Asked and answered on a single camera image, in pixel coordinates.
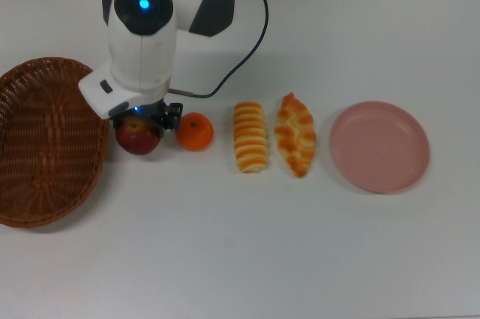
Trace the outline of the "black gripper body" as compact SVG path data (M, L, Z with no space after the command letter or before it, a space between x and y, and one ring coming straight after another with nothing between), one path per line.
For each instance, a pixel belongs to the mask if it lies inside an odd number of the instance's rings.
M151 104L136 105L125 108L124 110L116 111L111 115L110 120L114 124L121 124L128 116L140 117L152 123L160 124L165 115L166 104L163 99L155 101Z

